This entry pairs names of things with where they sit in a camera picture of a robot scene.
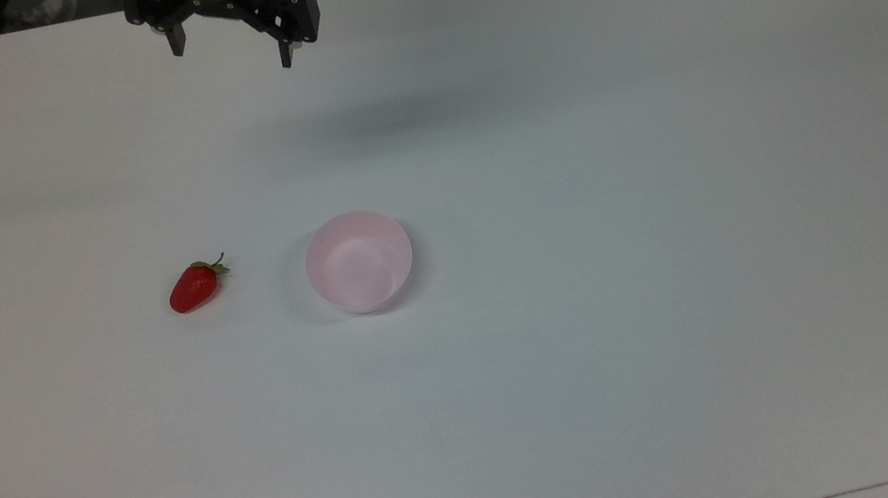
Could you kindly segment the black Franka gripper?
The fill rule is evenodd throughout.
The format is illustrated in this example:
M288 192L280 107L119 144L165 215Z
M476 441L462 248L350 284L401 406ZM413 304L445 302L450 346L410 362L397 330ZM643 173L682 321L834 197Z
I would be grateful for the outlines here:
M319 39L319 0L122 0L126 21L162 35L174 56L185 54L184 22L190 17L237 20L279 45L283 68L292 68L297 46Z

